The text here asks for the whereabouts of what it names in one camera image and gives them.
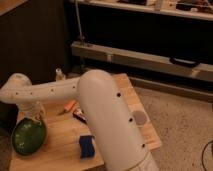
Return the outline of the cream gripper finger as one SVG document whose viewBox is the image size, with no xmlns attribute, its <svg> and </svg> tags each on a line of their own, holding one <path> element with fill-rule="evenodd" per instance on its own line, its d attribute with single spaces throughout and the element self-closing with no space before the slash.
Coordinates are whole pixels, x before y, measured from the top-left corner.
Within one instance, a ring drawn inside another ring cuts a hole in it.
<svg viewBox="0 0 213 171">
<path fill-rule="evenodd" d="M 32 120 L 33 120 L 33 122 L 35 122 L 36 124 L 39 124 L 39 125 L 42 124 L 42 119 L 40 119 L 40 118 L 33 118 Z"/>
</svg>

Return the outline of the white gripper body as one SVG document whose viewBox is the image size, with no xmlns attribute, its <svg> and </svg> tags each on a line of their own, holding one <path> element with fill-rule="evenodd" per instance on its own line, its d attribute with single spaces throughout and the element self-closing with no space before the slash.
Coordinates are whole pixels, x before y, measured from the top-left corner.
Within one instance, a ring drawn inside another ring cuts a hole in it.
<svg viewBox="0 0 213 171">
<path fill-rule="evenodd" d="M 25 117 L 33 119 L 40 118 L 43 119 L 45 114 L 45 109 L 43 104 L 40 102 L 27 102 L 20 105 L 20 110 Z"/>
</svg>

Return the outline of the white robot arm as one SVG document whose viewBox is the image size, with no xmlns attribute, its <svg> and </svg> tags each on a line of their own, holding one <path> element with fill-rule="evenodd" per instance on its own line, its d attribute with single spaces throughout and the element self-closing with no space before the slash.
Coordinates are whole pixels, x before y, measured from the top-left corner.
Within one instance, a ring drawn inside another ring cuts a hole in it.
<svg viewBox="0 0 213 171">
<path fill-rule="evenodd" d="M 0 88 L 0 101 L 30 113 L 38 101 L 77 99 L 108 171 L 159 171 L 113 77 L 103 70 L 33 85 L 15 73 Z"/>
</svg>

